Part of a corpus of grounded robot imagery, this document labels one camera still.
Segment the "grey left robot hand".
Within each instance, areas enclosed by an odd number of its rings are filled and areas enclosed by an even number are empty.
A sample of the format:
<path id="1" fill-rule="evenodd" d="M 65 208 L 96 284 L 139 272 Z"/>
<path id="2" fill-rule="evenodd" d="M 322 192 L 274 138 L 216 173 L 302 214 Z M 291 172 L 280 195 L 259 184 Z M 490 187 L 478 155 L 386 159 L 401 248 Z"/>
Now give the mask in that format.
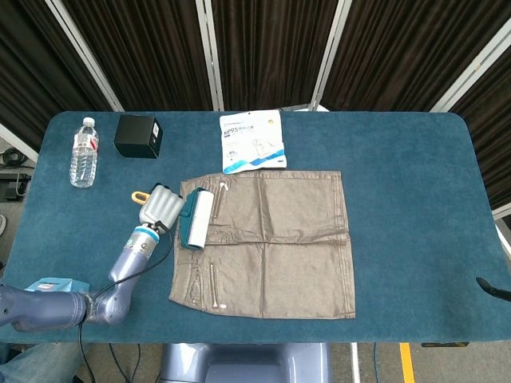
<path id="1" fill-rule="evenodd" d="M 140 224 L 150 226 L 159 234 L 172 228 L 184 206 L 184 199 L 180 195 L 160 183 L 156 183 L 150 193 L 133 192 L 131 198 L 141 205 Z"/>

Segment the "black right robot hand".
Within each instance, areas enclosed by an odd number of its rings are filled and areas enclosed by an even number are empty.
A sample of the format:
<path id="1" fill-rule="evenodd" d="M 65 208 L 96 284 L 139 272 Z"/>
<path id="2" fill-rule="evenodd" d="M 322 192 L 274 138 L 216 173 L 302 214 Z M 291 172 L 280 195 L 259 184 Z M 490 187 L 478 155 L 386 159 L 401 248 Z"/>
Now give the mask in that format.
<path id="1" fill-rule="evenodd" d="M 480 288 L 482 288 L 484 290 L 484 292 L 486 292 L 487 294 L 489 294 L 495 298 L 498 298 L 498 299 L 501 299 L 501 300 L 504 300 L 507 302 L 511 302 L 511 292 L 510 291 L 497 289 L 496 287 L 491 286 L 482 277 L 476 277 L 476 282 L 480 286 Z"/>

